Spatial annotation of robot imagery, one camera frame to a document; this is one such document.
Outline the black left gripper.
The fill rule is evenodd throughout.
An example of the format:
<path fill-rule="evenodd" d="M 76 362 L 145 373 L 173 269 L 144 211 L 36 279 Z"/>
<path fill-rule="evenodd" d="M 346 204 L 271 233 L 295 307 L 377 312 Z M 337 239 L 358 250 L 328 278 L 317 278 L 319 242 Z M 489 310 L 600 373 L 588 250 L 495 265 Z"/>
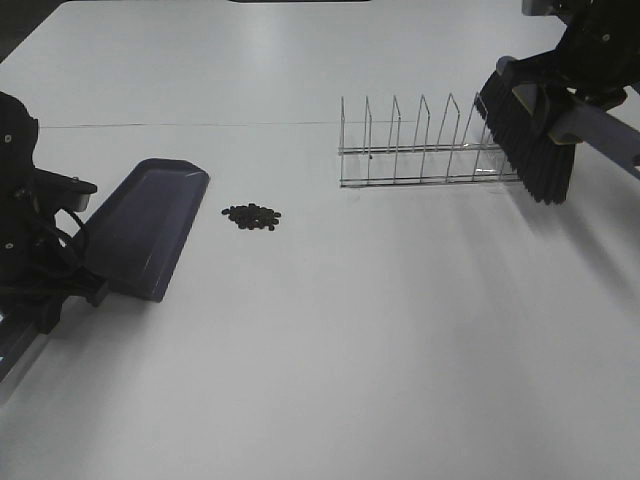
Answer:
<path fill-rule="evenodd" d="M 49 334 L 67 298 L 98 307 L 108 282 L 84 268 L 88 233 L 78 214 L 95 184 L 35 168 L 1 179 L 1 303 L 36 302 L 35 327 Z"/>

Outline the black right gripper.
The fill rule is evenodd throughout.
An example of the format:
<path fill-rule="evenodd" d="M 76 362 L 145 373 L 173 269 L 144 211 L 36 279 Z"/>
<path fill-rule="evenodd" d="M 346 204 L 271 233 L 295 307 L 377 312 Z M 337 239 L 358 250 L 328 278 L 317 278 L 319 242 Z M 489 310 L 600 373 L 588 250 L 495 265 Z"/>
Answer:
<path fill-rule="evenodd" d="M 563 36 L 555 50 L 511 59 L 509 86 L 532 84 L 532 140 L 579 140 L 556 128 L 578 100 L 614 108 L 639 80 L 639 3 L 551 1 L 549 10 L 566 24 Z"/>

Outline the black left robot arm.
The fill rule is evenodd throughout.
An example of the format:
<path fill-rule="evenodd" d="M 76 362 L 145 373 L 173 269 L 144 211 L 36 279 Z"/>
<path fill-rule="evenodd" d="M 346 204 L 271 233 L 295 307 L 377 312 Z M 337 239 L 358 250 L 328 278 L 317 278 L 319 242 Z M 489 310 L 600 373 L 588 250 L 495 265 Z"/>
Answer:
<path fill-rule="evenodd" d="M 108 281 L 87 268 L 90 233 L 79 214 L 97 186 L 35 166 L 39 121 L 1 94 L 1 312 L 41 333 L 70 297 L 98 306 Z"/>

